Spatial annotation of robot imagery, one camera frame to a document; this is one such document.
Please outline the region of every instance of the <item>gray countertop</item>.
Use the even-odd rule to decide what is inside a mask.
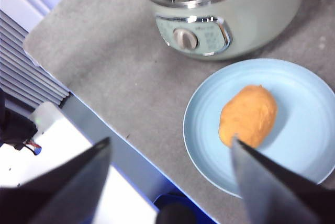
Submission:
[[[221,62],[192,60],[165,45],[147,0],[63,0],[24,48],[212,218],[245,223],[242,201],[208,182],[187,155],[187,102],[213,72],[246,58],[295,62],[334,89],[334,42],[335,0],[303,0],[273,42]],[[335,187],[335,175],[324,184]]]

